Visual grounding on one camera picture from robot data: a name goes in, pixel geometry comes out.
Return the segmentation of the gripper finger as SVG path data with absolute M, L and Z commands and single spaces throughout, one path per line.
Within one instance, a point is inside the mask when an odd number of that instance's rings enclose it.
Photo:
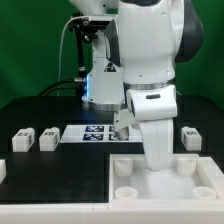
M 114 113 L 114 132 L 120 140 L 129 138 L 129 126 L 134 122 L 133 113 L 123 109 Z

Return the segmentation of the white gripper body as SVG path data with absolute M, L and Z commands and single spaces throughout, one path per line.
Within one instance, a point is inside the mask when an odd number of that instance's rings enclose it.
M 148 167 L 151 170 L 167 168 L 173 156 L 173 119 L 134 120 L 131 125 L 141 133 Z

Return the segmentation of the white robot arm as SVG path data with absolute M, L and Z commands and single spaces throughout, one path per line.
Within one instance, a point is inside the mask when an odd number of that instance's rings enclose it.
M 141 133 L 147 165 L 167 167 L 177 116 L 175 64 L 203 43 L 191 0 L 69 0 L 81 13 L 85 40 L 93 46 L 84 106 L 114 113 L 114 132 Z

